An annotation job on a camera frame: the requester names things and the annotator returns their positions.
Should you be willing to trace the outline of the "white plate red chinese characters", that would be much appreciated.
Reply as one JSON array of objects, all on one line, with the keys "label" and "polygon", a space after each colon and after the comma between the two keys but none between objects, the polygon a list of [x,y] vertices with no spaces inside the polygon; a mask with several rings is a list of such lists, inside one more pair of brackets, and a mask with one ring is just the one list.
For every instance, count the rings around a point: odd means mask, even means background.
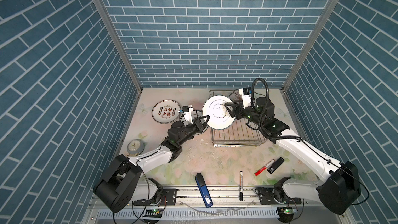
[{"label": "white plate red chinese characters", "polygon": [[181,106],[174,100],[163,100],[152,109],[152,118],[155,122],[166,124],[179,119]]}]

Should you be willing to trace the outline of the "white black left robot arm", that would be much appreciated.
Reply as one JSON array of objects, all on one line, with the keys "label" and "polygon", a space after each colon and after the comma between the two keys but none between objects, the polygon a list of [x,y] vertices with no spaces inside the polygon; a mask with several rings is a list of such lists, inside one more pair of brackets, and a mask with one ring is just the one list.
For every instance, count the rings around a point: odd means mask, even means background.
[{"label": "white black left robot arm", "polygon": [[182,152],[182,144],[204,132],[209,120],[210,116],[206,115],[188,125],[176,121],[157,149],[131,158],[118,155],[93,187],[93,193],[113,213],[121,211],[131,201],[159,204],[163,198],[163,186],[147,177],[146,173],[174,161]]}]

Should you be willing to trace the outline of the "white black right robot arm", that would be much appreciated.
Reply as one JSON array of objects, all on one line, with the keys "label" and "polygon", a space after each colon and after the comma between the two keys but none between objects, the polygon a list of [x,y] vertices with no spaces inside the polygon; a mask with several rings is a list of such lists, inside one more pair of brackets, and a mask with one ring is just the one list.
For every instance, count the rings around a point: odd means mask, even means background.
[{"label": "white black right robot arm", "polygon": [[236,119],[245,118],[258,126],[258,130],[275,145],[290,152],[318,177],[318,181],[284,177],[274,185],[274,198],[278,203],[300,198],[322,203],[331,212],[342,215],[361,196],[357,167],[347,161],[336,160],[312,146],[290,129],[284,122],[270,117],[266,108],[258,112],[254,107],[226,103],[228,114]]}]

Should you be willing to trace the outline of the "blue stapler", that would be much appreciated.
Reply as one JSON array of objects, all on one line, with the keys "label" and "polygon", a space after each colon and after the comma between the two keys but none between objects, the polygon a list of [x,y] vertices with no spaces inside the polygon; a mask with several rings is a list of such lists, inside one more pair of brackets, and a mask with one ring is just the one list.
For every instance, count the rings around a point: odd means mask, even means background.
[{"label": "blue stapler", "polygon": [[210,193],[207,188],[207,185],[206,185],[203,175],[201,173],[197,173],[195,176],[195,181],[199,188],[199,191],[200,191],[200,194],[204,201],[205,207],[210,208],[211,206],[213,206],[213,201],[211,199],[211,196],[210,196]]}]

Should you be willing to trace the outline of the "red white marker pen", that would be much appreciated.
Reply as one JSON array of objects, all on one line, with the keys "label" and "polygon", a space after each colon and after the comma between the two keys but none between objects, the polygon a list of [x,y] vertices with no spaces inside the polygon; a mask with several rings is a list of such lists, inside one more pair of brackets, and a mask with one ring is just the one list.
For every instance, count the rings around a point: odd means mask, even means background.
[{"label": "red white marker pen", "polygon": [[264,170],[266,170],[269,166],[271,166],[275,162],[274,159],[270,160],[267,164],[261,167],[257,172],[255,172],[255,176],[260,175]]}]

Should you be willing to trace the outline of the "black white marker pen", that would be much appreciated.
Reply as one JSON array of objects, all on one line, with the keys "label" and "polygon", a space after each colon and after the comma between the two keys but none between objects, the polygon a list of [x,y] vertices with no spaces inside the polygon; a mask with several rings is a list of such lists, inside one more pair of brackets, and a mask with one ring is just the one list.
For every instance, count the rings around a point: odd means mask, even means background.
[{"label": "black white marker pen", "polygon": [[243,201],[243,171],[239,172],[239,201]]}]

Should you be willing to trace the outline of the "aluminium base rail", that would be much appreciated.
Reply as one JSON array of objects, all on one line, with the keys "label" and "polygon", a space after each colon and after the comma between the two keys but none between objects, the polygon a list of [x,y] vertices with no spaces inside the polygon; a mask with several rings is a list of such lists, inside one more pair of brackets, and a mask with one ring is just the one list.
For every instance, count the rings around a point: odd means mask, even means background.
[{"label": "aluminium base rail", "polygon": [[205,207],[197,186],[166,186],[167,204],[137,206],[128,203],[114,214],[98,197],[93,197],[84,224],[352,224],[350,212],[337,215],[322,204],[290,200],[277,204],[270,195],[255,192],[255,186],[243,187],[239,200],[238,186],[209,186],[213,206]]}]

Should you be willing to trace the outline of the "aluminium corner post right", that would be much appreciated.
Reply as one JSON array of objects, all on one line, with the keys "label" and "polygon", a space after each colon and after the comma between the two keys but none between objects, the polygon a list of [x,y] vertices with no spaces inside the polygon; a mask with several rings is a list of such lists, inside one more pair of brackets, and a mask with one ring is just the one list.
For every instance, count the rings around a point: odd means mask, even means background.
[{"label": "aluminium corner post right", "polygon": [[320,35],[322,29],[324,28],[327,20],[329,19],[331,13],[333,12],[334,8],[336,7],[339,0],[328,0],[319,19],[316,22],[316,25],[313,31],[310,33],[306,44],[303,46],[303,49],[300,55],[297,57],[297,60],[292,67],[292,70],[287,77],[286,81],[282,86],[282,91],[287,92],[288,88],[292,84],[295,76],[297,75],[300,67],[303,65],[304,61],[306,60],[310,50],[312,49],[315,41],[317,40],[318,36]]}]

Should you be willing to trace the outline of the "aluminium corner post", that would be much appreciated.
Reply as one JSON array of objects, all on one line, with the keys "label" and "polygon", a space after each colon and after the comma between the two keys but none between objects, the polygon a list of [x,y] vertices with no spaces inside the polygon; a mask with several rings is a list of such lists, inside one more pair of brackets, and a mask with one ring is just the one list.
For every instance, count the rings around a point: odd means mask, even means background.
[{"label": "aluminium corner post", "polygon": [[292,84],[295,76],[297,75],[300,67],[303,65],[304,61],[306,60],[310,50],[312,49],[315,41],[317,40],[318,36],[320,35],[322,29],[324,28],[327,20],[329,19],[331,13],[333,12],[334,8],[336,7],[339,0],[328,0],[319,19],[316,22],[316,25],[313,31],[310,33],[306,44],[303,46],[303,49],[300,55],[297,57],[297,60],[292,67],[292,70],[287,77],[286,81],[282,86],[282,91],[287,92],[288,88]]},{"label": "aluminium corner post", "polygon": [[136,74],[133,71],[131,62],[126,54],[126,51],[122,45],[122,42],[118,36],[118,33],[114,27],[114,24],[111,20],[111,17],[106,9],[106,6],[105,6],[103,0],[92,0],[92,1],[98,11],[99,16],[101,17],[101,19],[105,25],[113,43],[114,43],[114,46],[115,46],[118,54],[121,57],[123,64],[125,65],[125,67],[128,71],[128,74],[130,75],[130,78],[131,78],[134,86],[136,87],[136,89],[139,93],[142,93],[142,86],[141,86]]}]

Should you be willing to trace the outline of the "aluminium corner post left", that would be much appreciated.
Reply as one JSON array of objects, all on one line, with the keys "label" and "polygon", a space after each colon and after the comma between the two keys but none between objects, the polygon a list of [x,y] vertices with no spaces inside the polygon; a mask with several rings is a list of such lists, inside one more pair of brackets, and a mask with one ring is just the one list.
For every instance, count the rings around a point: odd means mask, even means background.
[{"label": "aluminium corner post left", "polygon": [[105,25],[113,43],[114,43],[114,46],[115,46],[118,54],[121,57],[123,64],[125,65],[125,67],[128,71],[128,74],[130,75],[130,78],[131,78],[134,86],[136,87],[136,89],[139,93],[142,93],[142,86],[141,86],[136,74],[133,71],[131,62],[126,54],[126,51],[122,45],[122,42],[118,36],[118,33],[114,27],[114,24],[111,20],[111,17],[106,9],[106,6],[105,6],[103,0],[92,0],[92,1],[98,11],[99,16],[101,17],[101,19]]}]

